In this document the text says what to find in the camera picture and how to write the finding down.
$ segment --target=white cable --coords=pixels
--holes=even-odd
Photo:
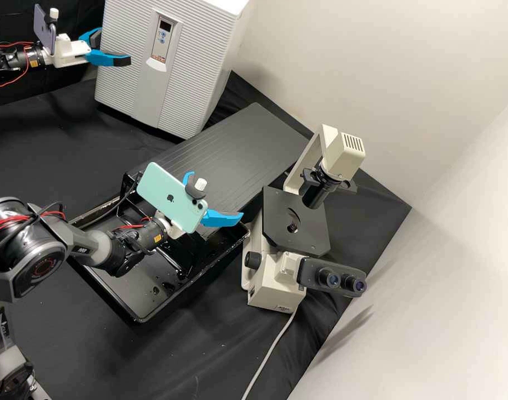
[[[289,328],[289,325],[291,325],[291,322],[293,321],[295,314],[296,314],[296,310],[293,311],[293,313],[291,314],[291,316],[290,316],[289,320],[287,321],[287,323],[285,324],[285,326],[281,329],[280,333],[278,333],[278,336],[276,336],[276,339],[274,339],[274,342],[272,342],[272,345],[270,346],[269,350],[267,351],[265,358],[263,358],[263,361],[261,362],[261,365],[259,366],[258,370],[255,372],[255,375],[252,378],[252,380],[250,381],[250,384],[248,385],[247,390],[244,392],[244,395],[242,396],[241,400],[247,400],[248,394],[250,393],[250,390],[252,390],[252,386],[254,385],[255,381],[258,379],[259,374],[261,374],[261,371],[263,370],[263,367],[265,366],[267,360],[269,359],[270,355],[272,354],[274,347],[276,347],[276,345],[278,344],[279,340],[281,339],[281,337],[283,336],[283,334],[285,333],[287,328]]]

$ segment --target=white wall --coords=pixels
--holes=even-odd
[[[507,0],[253,1],[234,69],[409,203],[508,104]]]
[[[418,201],[291,400],[508,399],[508,108]]]

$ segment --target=red wire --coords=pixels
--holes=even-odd
[[[65,220],[67,219],[65,214],[61,211],[46,211],[41,214],[42,217],[47,217],[47,216],[51,216],[51,215],[61,216]],[[0,231],[2,229],[10,227],[12,224],[14,224],[16,222],[27,221],[28,219],[30,219],[29,216],[23,216],[23,215],[12,216],[12,217],[8,217],[8,218],[0,219]]]
[[[131,229],[131,228],[142,228],[144,225],[122,225],[114,229],[116,231],[117,229]]]
[[[4,44],[4,45],[1,45],[0,47],[10,47],[10,46],[14,46],[15,44],[33,44],[33,43],[32,42],[15,42],[15,43],[11,43],[11,44]],[[26,54],[26,52],[24,52],[24,56],[26,57],[26,69],[24,70],[24,72],[22,74],[20,74],[17,78],[13,79],[12,81],[0,84],[0,88],[3,88],[4,86],[8,86],[9,84],[15,83],[19,79],[21,79],[24,75],[26,75],[26,73],[28,72],[28,67],[30,65],[30,61],[28,59],[28,54]]]
[[[65,213],[62,211],[46,211],[41,214],[41,217],[47,217],[49,215],[59,215],[59,216],[63,217],[63,219],[67,220]]]
[[[13,43],[8,43],[8,44],[0,44],[0,47],[12,47],[12,46],[15,46],[17,44],[23,44],[25,46],[31,46],[33,44],[33,42],[23,42],[23,41],[13,42]]]
[[[17,221],[18,220],[1,223],[0,224],[0,230],[2,230],[4,228],[8,228],[9,226],[11,226],[12,224],[16,223]]]
[[[8,217],[8,218],[0,219],[0,224],[2,224],[4,222],[9,222],[9,221],[25,221],[28,218],[29,218],[28,216],[13,216],[13,217]]]

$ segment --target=black cloth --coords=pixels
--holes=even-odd
[[[93,93],[83,82],[0,107],[0,196],[61,200],[74,217],[177,141],[97,106]],[[310,135],[235,74],[209,123],[254,101]],[[357,195],[326,201],[328,258],[369,272],[410,207],[362,171],[355,180]],[[289,318],[247,306],[240,266],[238,256],[169,317],[130,326],[64,264],[11,307],[17,343],[54,399],[240,398]],[[308,291],[249,399],[285,399],[348,304]]]

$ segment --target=smartphone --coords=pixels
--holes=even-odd
[[[208,210],[208,203],[204,199],[193,199],[185,191],[182,182],[155,162],[148,164],[136,191],[187,233],[196,230]]]

